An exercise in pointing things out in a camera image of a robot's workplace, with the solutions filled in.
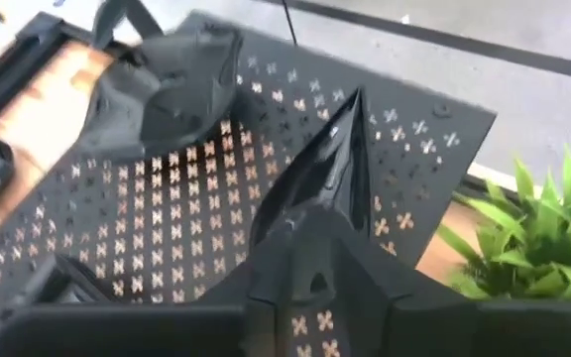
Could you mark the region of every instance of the artificial plant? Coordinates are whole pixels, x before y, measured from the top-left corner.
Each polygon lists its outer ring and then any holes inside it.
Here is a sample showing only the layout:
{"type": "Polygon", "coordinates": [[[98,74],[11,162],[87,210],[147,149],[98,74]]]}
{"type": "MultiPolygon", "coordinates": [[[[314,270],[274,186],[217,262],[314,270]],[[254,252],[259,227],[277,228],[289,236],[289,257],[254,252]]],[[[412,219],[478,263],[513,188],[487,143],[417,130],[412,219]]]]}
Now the artificial plant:
{"type": "Polygon", "coordinates": [[[487,181],[485,199],[459,196],[486,218],[477,229],[480,252],[448,227],[440,237],[466,262],[451,287],[469,298],[571,299],[571,153],[563,163],[563,195],[552,174],[535,194],[527,167],[515,160],[516,199],[487,181]]]}

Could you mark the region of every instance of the glossy black pointed part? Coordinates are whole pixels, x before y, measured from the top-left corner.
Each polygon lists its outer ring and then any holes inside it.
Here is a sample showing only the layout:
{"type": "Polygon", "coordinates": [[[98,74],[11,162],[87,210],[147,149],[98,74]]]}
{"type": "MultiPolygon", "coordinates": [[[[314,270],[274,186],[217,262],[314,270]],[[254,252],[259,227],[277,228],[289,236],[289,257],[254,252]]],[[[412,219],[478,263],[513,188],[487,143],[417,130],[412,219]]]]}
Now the glossy black pointed part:
{"type": "Polygon", "coordinates": [[[253,221],[251,249],[270,235],[280,217],[303,204],[341,213],[353,229],[369,235],[369,128],[360,87],[294,158],[267,193],[253,221]]]}

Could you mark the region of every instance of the cross-shaped cutout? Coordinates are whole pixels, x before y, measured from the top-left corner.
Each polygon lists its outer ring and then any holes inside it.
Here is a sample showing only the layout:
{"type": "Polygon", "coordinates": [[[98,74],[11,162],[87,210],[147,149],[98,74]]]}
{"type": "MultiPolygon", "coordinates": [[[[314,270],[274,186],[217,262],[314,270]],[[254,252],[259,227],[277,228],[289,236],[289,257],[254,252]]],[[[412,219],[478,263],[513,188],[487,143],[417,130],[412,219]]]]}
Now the cross-shaped cutout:
{"type": "Polygon", "coordinates": [[[215,155],[215,142],[209,141],[204,144],[204,155],[208,158],[215,155]]]}
{"type": "Polygon", "coordinates": [[[242,132],[242,146],[253,144],[253,133],[250,131],[242,132]]]}
{"type": "Polygon", "coordinates": [[[160,209],[151,211],[151,218],[154,225],[163,224],[163,212],[160,209]]]}
{"type": "Polygon", "coordinates": [[[191,200],[188,202],[188,212],[192,214],[197,214],[201,211],[201,204],[199,203],[199,198],[191,200]]]}
{"type": "Polygon", "coordinates": [[[293,69],[287,73],[287,82],[292,83],[298,79],[298,74],[296,73],[296,69],[293,69]]]}
{"type": "Polygon", "coordinates": [[[237,232],[233,232],[233,245],[234,246],[241,246],[246,244],[246,237],[243,230],[238,230],[237,232]]]}
{"type": "Polygon", "coordinates": [[[437,151],[433,139],[429,139],[427,141],[422,140],[420,142],[420,148],[422,148],[422,153],[424,154],[435,153],[437,151]]]}
{"type": "Polygon", "coordinates": [[[142,254],[136,254],[132,257],[131,266],[134,272],[145,269],[145,257],[142,254]]]}
{"type": "Polygon", "coordinates": [[[300,316],[299,318],[293,317],[292,318],[292,333],[294,337],[297,337],[299,334],[306,335],[307,334],[307,324],[305,321],[305,316],[300,316]]]}
{"type": "Polygon", "coordinates": [[[157,188],[163,185],[163,176],[161,174],[153,174],[151,176],[151,184],[153,188],[157,188]]]}
{"type": "Polygon", "coordinates": [[[171,260],[182,260],[184,257],[184,248],[181,245],[171,247],[171,260]]]}
{"type": "Polygon", "coordinates": [[[396,217],[396,221],[399,224],[400,229],[404,230],[407,228],[413,228],[413,219],[411,219],[411,213],[407,212],[405,214],[399,214],[396,217]]]}
{"type": "Polygon", "coordinates": [[[260,94],[262,92],[262,84],[260,82],[252,82],[251,83],[251,88],[253,89],[253,91],[257,94],[260,94]]]}
{"type": "Polygon", "coordinates": [[[125,233],[127,230],[127,221],[125,218],[116,219],[116,234],[125,233]]]}
{"type": "Polygon", "coordinates": [[[316,319],[318,320],[318,330],[325,331],[333,330],[334,329],[334,320],[332,319],[332,311],[326,310],[325,312],[319,312],[316,315],[316,319]]]}
{"type": "Polygon", "coordinates": [[[239,189],[235,188],[228,191],[228,204],[239,203],[239,189]]]}
{"type": "Polygon", "coordinates": [[[296,357],[312,357],[312,346],[309,344],[296,346],[296,357]]]}
{"type": "Polygon", "coordinates": [[[321,83],[318,81],[318,79],[314,79],[309,83],[309,91],[315,92],[319,90],[321,90],[321,83]]]}
{"type": "Polygon", "coordinates": [[[305,111],[305,99],[301,98],[294,101],[294,108],[298,111],[305,111]]]}
{"type": "Polygon", "coordinates": [[[171,152],[169,153],[169,165],[174,168],[179,165],[179,153],[171,152]]]}
{"type": "Polygon", "coordinates": [[[131,277],[131,292],[133,294],[141,293],[143,291],[143,282],[143,276],[131,277]]]}
{"type": "Polygon", "coordinates": [[[114,275],[125,274],[125,260],[122,258],[114,259],[114,275]]]}
{"type": "Polygon", "coordinates": [[[143,249],[145,247],[145,236],[142,233],[134,234],[134,250],[143,249]]]}
{"type": "Polygon", "coordinates": [[[241,209],[231,210],[230,221],[233,225],[243,223],[244,218],[242,217],[242,210],[241,209]]]}
{"type": "Polygon", "coordinates": [[[204,262],[193,263],[193,278],[202,278],[206,275],[204,272],[204,262]]]}
{"type": "Polygon", "coordinates": [[[171,226],[171,239],[180,239],[182,237],[182,226],[181,224],[175,224],[171,226]]]}
{"type": "Polygon", "coordinates": [[[327,110],[327,108],[316,111],[316,114],[320,119],[329,120],[329,111],[327,110]]]}
{"type": "Polygon", "coordinates": [[[221,214],[215,214],[210,216],[210,229],[215,230],[217,228],[222,228],[222,216],[221,214]]]}
{"type": "Polygon", "coordinates": [[[226,260],[224,257],[221,257],[219,259],[215,258],[213,264],[215,266],[215,274],[226,273],[226,260]]]}
{"type": "Polygon", "coordinates": [[[235,166],[235,153],[224,154],[224,167],[226,169],[235,166]]]}
{"type": "Polygon", "coordinates": [[[63,248],[71,248],[74,242],[74,236],[71,233],[65,233],[63,235],[63,248]]]}
{"type": "Polygon", "coordinates": [[[162,265],[164,262],[164,251],[162,249],[151,251],[151,260],[154,267],[162,265]]]}
{"type": "Polygon", "coordinates": [[[179,169],[173,168],[169,171],[169,180],[171,183],[178,183],[179,182],[179,169]]]}
{"type": "Polygon", "coordinates": [[[188,164],[186,168],[188,170],[189,179],[197,178],[197,164],[188,164]]]}
{"type": "Polygon", "coordinates": [[[119,254],[125,254],[125,239],[124,238],[118,238],[114,241],[114,253],[116,255],[119,254]]]}
{"type": "Polygon", "coordinates": [[[172,281],[174,284],[177,283],[182,283],[184,281],[184,268],[183,267],[177,267],[176,268],[171,268],[171,277],[172,277],[172,281]]]}
{"type": "Polygon", "coordinates": [[[383,234],[389,234],[389,224],[387,223],[387,218],[381,218],[374,222],[374,234],[380,237],[383,234]]]}
{"type": "Polygon", "coordinates": [[[211,238],[213,244],[213,252],[224,250],[224,237],[221,235],[215,235],[211,238]]]}
{"type": "Polygon", "coordinates": [[[210,209],[210,210],[219,209],[219,196],[218,195],[209,195],[208,196],[208,209],[210,209]]]}
{"type": "Polygon", "coordinates": [[[202,221],[199,219],[190,221],[190,234],[201,234],[202,233],[202,221]]]}
{"type": "Polygon", "coordinates": [[[107,257],[107,243],[96,243],[96,258],[107,257]]]}
{"type": "Polygon", "coordinates": [[[94,275],[98,279],[105,279],[107,277],[106,271],[107,265],[105,263],[96,264],[94,267],[94,275]]]}
{"type": "Polygon", "coordinates": [[[455,132],[444,135],[444,141],[446,142],[447,148],[460,144],[460,139],[457,137],[457,133],[455,132]]]}
{"type": "Polygon", "coordinates": [[[284,102],[284,93],[280,89],[273,91],[273,100],[277,103],[284,102]]]}
{"type": "Polygon", "coordinates": [[[158,245],[158,244],[163,244],[163,229],[159,228],[159,229],[154,229],[152,231],[152,242],[154,243],[154,245],[158,245]]]}
{"type": "Polygon", "coordinates": [[[323,354],[325,357],[341,357],[341,354],[338,351],[338,341],[335,339],[332,339],[330,342],[323,341],[321,346],[323,347],[323,354]]]}
{"type": "Polygon", "coordinates": [[[145,162],[139,161],[136,163],[136,176],[142,176],[145,174],[145,162]]]}
{"type": "Polygon", "coordinates": [[[179,186],[177,186],[177,185],[170,186],[169,187],[169,196],[170,196],[171,200],[179,199],[179,197],[180,197],[179,186]]]}
{"type": "Polygon", "coordinates": [[[151,273],[151,285],[154,289],[162,288],[165,286],[165,281],[163,280],[163,276],[164,276],[163,272],[151,273]]]}
{"type": "Polygon", "coordinates": [[[114,295],[118,298],[125,294],[125,282],[122,280],[112,282],[112,287],[114,288],[114,295]]]}
{"type": "Polygon", "coordinates": [[[144,178],[136,178],[136,185],[134,187],[134,191],[136,193],[145,191],[145,179],[144,178]]]}
{"type": "Polygon", "coordinates": [[[118,168],[118,179],[119,180],[129,179],[129,168],[125,166],[118,168]]]}
{"type": "Polygon", "coordinates": [[[173,302],[175,303],[184,302],[184,290],[180,289],[178,291],[173,291],[173,302]]]}

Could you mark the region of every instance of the black edge strip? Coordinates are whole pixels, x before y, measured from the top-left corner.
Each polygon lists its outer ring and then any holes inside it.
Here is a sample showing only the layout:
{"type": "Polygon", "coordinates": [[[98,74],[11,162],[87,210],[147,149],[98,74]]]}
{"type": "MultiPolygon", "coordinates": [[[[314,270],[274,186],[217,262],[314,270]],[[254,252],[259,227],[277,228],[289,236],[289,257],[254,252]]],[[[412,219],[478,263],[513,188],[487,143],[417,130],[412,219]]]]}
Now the black edge strip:
{"type": "MultiPolygon", "coordinates": [[[[282,6],[282,0],[255,0],[282,6]]],[[[414,25],[405,25],[392,20],[381,19],[356,12],[316,4],[308,1],[290,0],[290,8],[309,12],[315,15],[345,21],[351,24],[365,26],[390,34],[409,37],[415,40],[429,42],[435,45],[460,50],[471,54],[506,60],[512,63],[552,71],[571,76],[571,59],[534,53],[507,46],[492,44],[480,40],[463,38],[445,32],[425,29],[414,25]]]]}
{"type": "MultiPolygon", "coordinates": [[[[21,37],[0,57],[0,111],[25,88],[67,41],[76,40],[86,44],[91,41],[89,31],[45,13],[37,15],[27,28],[31,28],[38,19],[57,23],[45,29],[41,36],[21,37]]],[[[113,42],[106,52],[110,56],[117,57],[127,49],[128,45],[113,42]]],[[[509,199],[516,201],[515,192],[504,187],[502,189],[509,199]]],[[[484,197],[487,193],[486,182],[482,178],[466,174],[458,191],[472,197],[484,197]]]]}
{"type": "Polygon", "coordinates": [[[56,21],[60,20],[36,16],[0,57],[0,112],[64,44],[66,38],[55,31],[56,21]],[[45,31],[33,33],[41,28],[45,31]]]}

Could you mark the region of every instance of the black frame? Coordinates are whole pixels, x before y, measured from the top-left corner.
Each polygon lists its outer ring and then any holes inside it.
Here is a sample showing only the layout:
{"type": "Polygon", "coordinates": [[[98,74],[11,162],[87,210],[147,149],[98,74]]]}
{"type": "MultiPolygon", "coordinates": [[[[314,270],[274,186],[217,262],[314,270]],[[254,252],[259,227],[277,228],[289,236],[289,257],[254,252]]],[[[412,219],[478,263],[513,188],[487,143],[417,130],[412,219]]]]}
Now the black frame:
{"type": "MultiPolygon", "coordinates": [[[[0,56],[0,112],[69,41],[91,44],[92,34],[43,12],[37,14],[17,34],[15,43],[0,56]]],[[[113,41],[104,51],[116,57],[128,48],[125,44],[113,41]]],[[[509,199],[517,201],[514,191],[505,187],[502,189],[509,199]]],[[[483,178],[466,174],[458,191],[481,197],[487,193],[486,182],[483,178]]]]}

